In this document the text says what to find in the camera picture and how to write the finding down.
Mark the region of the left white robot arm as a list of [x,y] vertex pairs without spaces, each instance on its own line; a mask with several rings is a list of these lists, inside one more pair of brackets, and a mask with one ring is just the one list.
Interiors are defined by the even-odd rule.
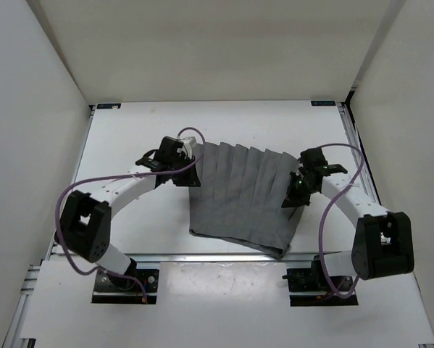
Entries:
[[194,137],[166,136],[158,149],[145,153],[126,174],[104,179],[101,188],[93,192],[72,191],[57,211],[56,243],[65,254],[74,253],[96,265],[117,288],[128,290],[137,285],[136,262],[110,241],[112,218],[167,182],[199,187],[198,145]]

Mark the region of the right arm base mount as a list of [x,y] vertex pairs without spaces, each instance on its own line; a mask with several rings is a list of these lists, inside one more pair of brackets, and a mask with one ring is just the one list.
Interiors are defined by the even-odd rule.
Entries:
[[291,307],[347,307],[359,304],[355,294],[347,299],[334,294],[326,280],[310,268],[288,268],[282,279],[288,284]]

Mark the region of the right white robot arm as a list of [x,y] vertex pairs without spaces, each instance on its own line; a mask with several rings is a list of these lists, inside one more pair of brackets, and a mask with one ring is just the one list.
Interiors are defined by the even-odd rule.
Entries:
[[330,201],[355,229],[351,249],[326,253],[323,246],[325,217],[319,226],[319,254],[312,263],[310,281],[321,290],[330,288],[338,276],[371,280],[411,273],[414,270],[412,226],[404,212],[391,212],[374,202],[347,176],[344,166],[330,164],[321,146],[300,154],[300,167],[291,179],[282,203],[284,208],[307,206],[313,194]]

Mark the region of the grey pleated skirt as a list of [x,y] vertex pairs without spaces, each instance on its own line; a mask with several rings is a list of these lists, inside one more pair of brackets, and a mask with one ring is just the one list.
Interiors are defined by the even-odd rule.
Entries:
[[297,158],[286,152],[220,143],[197,145],[201,185],[190,188],[190,232],[258,250],[280,260],[303,213],[284,208]]

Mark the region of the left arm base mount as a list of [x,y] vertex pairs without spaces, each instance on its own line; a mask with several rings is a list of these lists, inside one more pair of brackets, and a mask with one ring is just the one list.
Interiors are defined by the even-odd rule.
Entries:
[[108,305],[155,305],[159,285],[159,269],[137,269],[136,278],[144,287],[137,282],[127,279],[117,279],[112,282],[105,272],[98,271],[95,277],[91,302],[93,304]]

